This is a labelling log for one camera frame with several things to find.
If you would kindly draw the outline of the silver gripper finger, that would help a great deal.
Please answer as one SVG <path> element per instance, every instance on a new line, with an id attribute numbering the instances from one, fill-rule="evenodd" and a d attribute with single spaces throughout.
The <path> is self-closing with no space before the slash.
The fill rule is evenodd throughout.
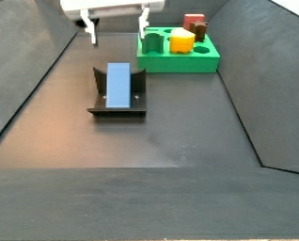
<path id="1" fill-rule="evenodd" d="M 146 27 L 150 25 L 149 14 L 150 14 L 150 7 L 143 6 L 142 7 L 142 14 L 139 16 L 139 36 L 141 36 L 142 39 L 145 39 Z"/>
<path id="2" fill-rule="evenodd" d="M 97 46 L 97 26 L 93 20 L 90 19 L 90 10 L 81 10 L 81 18 L 86 24 L 86 32 L 91 34 L 91 43 Z"/>

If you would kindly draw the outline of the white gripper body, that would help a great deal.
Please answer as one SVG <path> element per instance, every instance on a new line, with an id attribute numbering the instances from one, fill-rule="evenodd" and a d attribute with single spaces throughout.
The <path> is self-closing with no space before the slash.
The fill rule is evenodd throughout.
<path id="1" fill-rule="evenodd" d="M 62 9 L 71 20 L 78 20 L 82 14 L 91 19 L 122 15 L 142 14 L 149 8 L 161 12 L 166 0 L 61 0 Z"/>

